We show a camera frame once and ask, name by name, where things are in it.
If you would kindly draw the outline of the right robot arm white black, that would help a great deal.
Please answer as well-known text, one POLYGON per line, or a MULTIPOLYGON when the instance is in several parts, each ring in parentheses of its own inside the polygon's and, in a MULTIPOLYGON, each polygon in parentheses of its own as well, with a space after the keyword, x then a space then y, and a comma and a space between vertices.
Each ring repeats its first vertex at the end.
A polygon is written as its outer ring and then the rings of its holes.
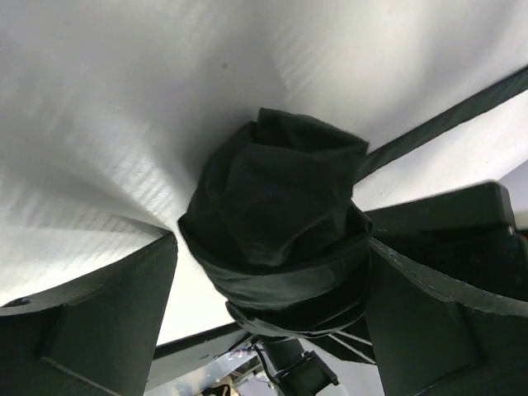
POLYGON ((496 295, 527 299, 527 228, 507 188, 488 181, 370 210, 373 237, 409 259, 496 295))

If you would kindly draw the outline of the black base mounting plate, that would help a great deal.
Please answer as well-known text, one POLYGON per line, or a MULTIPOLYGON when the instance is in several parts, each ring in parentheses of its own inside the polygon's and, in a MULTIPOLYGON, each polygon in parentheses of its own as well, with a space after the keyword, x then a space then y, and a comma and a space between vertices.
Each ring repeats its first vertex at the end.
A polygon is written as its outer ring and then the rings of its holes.
POLYGON ((250 336, 236 323, 231 323, 157 346, 145 390, 155 389, 209 364, 234 351, 250 336))

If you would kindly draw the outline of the black folding umbrella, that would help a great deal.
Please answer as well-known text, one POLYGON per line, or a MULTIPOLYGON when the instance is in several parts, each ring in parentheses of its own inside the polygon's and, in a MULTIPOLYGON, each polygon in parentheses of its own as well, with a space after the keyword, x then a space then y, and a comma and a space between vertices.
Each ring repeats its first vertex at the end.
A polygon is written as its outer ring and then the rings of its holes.
POLYGON ((281 395, 333 395, 302 339, 378 366, 366 322, 375 238, 355 183, 527 89, 521 69, 375 151, 305 115, 261 109, 208 160, 178 225, 192 256, 256 338, 281 395))

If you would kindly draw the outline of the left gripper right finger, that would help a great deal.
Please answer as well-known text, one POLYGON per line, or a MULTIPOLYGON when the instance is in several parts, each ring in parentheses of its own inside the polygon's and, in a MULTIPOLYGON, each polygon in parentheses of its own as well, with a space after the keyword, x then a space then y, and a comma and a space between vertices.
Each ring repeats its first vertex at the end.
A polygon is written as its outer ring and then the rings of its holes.
POLYGON ((527 293, 497 292, 374 239, 366 322, 387 395, 525 395, 527 293))

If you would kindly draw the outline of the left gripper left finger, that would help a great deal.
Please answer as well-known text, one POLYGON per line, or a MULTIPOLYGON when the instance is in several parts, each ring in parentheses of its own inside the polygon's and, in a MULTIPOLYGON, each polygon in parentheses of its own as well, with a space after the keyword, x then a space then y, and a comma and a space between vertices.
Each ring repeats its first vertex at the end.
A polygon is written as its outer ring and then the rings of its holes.
POLYGON ((3 395, 141 395, 177 267, 168 234, 1 307, 3 395))

